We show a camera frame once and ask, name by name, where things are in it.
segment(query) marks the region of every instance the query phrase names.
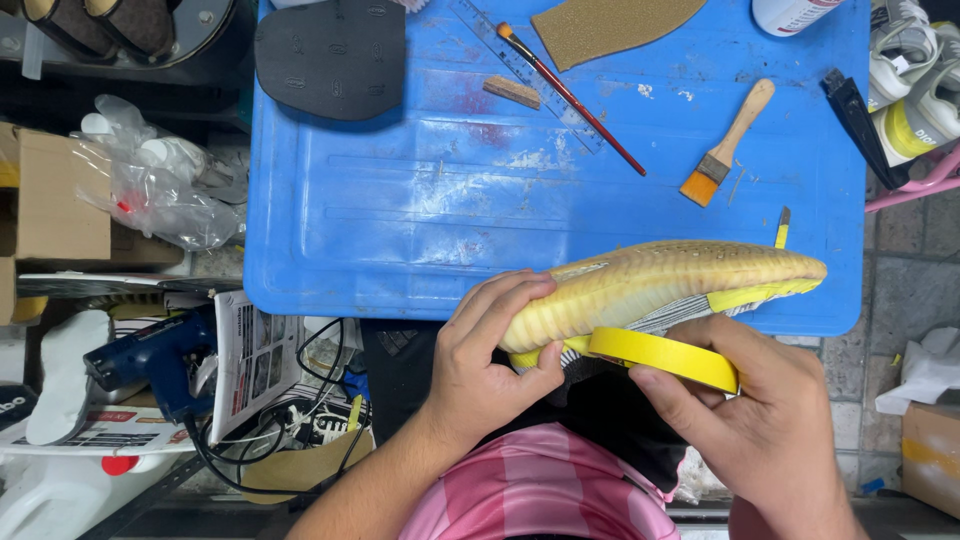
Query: clear plastic ruler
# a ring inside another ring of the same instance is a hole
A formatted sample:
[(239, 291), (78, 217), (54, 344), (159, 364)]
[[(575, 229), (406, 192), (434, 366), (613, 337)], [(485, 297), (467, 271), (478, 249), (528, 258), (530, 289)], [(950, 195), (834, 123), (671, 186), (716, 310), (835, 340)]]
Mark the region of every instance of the clear plastic ruler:
[(569, 129), (592, 154), (603, 148), (606, 141), (593, 130), (587, 120), (577, 112), (560, 93), (529, 62), (500, 37), (496, 25), (483, 15), (470, 0), (453, 0), (450, 8), (463, 20), (481, 41), (496, 54), (523, 83), (540, 95), (540, 101), (556, 114), (557, 118)]

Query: orange bristles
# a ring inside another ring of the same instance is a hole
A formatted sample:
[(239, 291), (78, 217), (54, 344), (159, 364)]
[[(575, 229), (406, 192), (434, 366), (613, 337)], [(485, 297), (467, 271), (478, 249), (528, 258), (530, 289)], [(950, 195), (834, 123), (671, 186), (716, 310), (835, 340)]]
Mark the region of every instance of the orange bristles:
[(704, 173), (693, 171), (690, 178), (687, 178), (686, 182), (684, 182), (684, 185), (680, 186), (680, 192), (686, 196), (687, 199), (706, 208), (719, 186), (717, 182), (711, 180), (710, 177)]
[(510, 25), (505, 22), (501, 22), (500, 24), (496, 25), (496, 32), (500, 34), (500, 37), (504, 38), (510, 37), (514, 34), (514, 31), (510, 28)]

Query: red paintbrush handle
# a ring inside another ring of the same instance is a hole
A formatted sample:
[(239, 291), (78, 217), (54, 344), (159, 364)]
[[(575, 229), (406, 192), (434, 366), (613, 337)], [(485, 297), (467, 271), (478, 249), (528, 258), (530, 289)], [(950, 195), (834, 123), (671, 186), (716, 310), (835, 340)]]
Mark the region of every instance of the red paintbrush handle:
[(580, 100), (574, 97), (574, 95), (570, 93), (570, 90), (566, 89), (566, 86), (560, 82), (560, 79), (558, 79), (557, 76), (554, 75), (547, 66), (543, 65), (543, 62), (541, 62), (539, 59), (534, 59), (533, 64), (543, 78), (546, 79), (550, 85), (556, 88), (557, 91), (560, 92), (560, 95), (562, 95), (566, 101), (570, 102), (570, 105), (572, 105), (574, 109), (576, 109), (584, 116), (584, 118), (587, 119), (587, 122), (593, 126), (593, 129), (596, 130), (596, 132), (602, 137), (604, 137), (607, 142), (609, 142), (609, 144), (620, 153), (620, 156), (623, 156), (623, 159), (626, 160), (634, 169), (636, 169), (636, 172), (640, 173), (640, 176), (647, 176), (647, 171), (636, 162), (634, 157), (631, 156), (630, 153), (627, 152), (623, 146), (616, 141), (615, 138), (613, 138), (613, 135), (610, 135), (610, 132), (607, 131), (607, 128), (603, 127), (603, 124), (601, 124), (599, 120), (590, 114), (590, 111), (584, 107), (584, 104), (580, 103)]

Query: hand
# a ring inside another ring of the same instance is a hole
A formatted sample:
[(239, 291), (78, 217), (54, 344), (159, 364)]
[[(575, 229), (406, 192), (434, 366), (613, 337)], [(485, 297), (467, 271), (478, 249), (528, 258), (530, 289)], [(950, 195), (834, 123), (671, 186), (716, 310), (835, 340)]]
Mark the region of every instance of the hand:
[(663, 420), (783, 538), (820, 538), (811, 529), (814, 523), (831, 527), (824, 537), (850, 537), (834, 522), (847, 523), (852, 514), (834, 458), (827, 386), (817, 356), (724, 315), (681, 323), (666, 337), (728, 358), (740, 372), (741, 393), (726, 400), (717, 390), (681, 383), (664, 371), (631, 368), (631, 379)]
[(430, 395), (417, 413), (435, 436), (468, 451), (564, 382), (561, 341), (544, 347), (537, 367), (522, 376), (491, 364), (514, 315), (556, 288), (549, 273), (528, 268), (479, 283), (460, 301), (437, 335)]

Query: pink striped shirt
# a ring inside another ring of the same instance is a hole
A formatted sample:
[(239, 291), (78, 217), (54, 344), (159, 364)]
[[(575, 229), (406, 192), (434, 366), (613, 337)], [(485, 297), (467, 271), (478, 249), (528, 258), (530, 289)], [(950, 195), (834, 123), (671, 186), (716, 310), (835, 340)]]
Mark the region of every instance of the pink striped shirt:
[[(642, 489), (624, 480), (627, 477)], [(400, 540), (568, 534), (679, 540), (663, 493), (558, 423), (508, 433), (468, 454), (423, 495)]]

